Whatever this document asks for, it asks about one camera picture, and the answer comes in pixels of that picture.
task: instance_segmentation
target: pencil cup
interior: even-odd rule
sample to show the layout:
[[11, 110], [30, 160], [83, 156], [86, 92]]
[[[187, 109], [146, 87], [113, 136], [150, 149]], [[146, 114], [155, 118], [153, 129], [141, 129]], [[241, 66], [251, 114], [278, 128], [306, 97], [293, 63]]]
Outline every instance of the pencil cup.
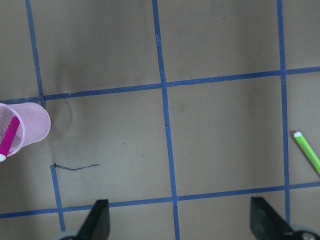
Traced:
[[51, 121], [47, 111], [34, 102], [20, 104], [0, 103], [0, 139], [2, 140], [13, 117], [20, 125], [16, 131], [8, 157], [17, 153], [22, 147], [44, 139], [50, 130]]

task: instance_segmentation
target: floor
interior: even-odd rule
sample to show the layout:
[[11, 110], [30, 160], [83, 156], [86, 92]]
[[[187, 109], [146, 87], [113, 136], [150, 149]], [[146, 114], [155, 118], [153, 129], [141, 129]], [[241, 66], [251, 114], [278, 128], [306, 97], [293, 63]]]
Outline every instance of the floor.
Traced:
[[[3, 239], [109, 199], [110, 240], [253, 240], [251, 196], [320, 231], [318, 0], [2, 0], [0, 102], [51, 130], [0, 164]], [[80, 168], [77, 171], [53, 166]]]

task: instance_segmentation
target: beige floor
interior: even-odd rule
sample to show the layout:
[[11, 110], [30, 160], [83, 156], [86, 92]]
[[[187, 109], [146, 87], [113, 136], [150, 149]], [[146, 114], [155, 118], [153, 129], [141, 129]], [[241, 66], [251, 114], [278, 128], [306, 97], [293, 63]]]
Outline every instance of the beige floor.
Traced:
[[[110, 240], [253, 240], [251, 196], [320, 232], [319, 175], [292, 138], [320, 154], [320, 2], [155, 3], [0, 1], [0, 101], [44, 99], [52, 122], [0, 164], [1, 237], [52, 240], [109, 199]], [[101, 165], [53, 181], [54, 163]]]

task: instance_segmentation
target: pink mesh pencil cup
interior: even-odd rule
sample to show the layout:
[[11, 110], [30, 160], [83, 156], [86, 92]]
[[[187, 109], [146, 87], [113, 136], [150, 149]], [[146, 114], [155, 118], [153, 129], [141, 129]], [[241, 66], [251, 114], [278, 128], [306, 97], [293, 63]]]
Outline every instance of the pink mesh pencil cup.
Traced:
[[22, 147], [44, 139], [50, 130], [51, 121], [47, 111], [34, 102], [20, 104], [0, 103], [0, 140], [5, 138], [11, 121], [17, 117], [18, 128], [7, 156], [17, 153]]

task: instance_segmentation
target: pink marker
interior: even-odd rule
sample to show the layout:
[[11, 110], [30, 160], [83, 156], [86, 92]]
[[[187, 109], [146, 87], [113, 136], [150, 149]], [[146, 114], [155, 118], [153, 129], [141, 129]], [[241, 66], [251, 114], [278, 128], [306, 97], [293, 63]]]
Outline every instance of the pink marker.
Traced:
[[11, 119], [8, 129], [4, 134], [2, 142], [0, 143], [0, 162], [6, 160], [9, 150], [11, 148], [11, 145], [14, 142], [19, 125], [20, 125], [19, 119], [16, 116], [14, 116]]

